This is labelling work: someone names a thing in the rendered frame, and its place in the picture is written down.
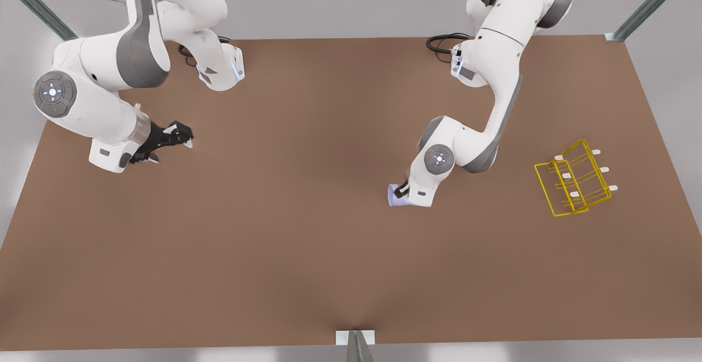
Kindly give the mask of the pale lavender cup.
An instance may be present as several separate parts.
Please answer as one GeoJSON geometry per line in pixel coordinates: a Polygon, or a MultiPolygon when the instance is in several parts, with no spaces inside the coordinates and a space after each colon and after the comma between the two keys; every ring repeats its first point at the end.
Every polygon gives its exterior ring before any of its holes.
{"type": "Polygon", "coordinates": [[[393,195],[393,184],[388,186],[388,204],[390,207],[408,206],[411,205],[409,202],[409,194],[404,198],[396,198],[393,195]]]}

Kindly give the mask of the silver frame post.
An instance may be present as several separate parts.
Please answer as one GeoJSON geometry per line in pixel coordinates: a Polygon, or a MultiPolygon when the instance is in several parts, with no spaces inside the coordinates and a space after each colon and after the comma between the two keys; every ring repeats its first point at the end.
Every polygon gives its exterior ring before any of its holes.
{"type": "Polygon", "coordinates": [[[63,41],[76,39],[73,32],[42,0],[20,0],[25,7],[63,41]]]}
{"type": "Polygon", "coordinates": [[[614,31],[603,35],[606,42],[625,42],[666,0],[644,0],[614,31]]]}
{"type": "Polygon", "coordinates": [[[346,362],[375,362],[369,347],[376,344],[375,330],[337,330],[335,339],[346,346],[346,362]]]}

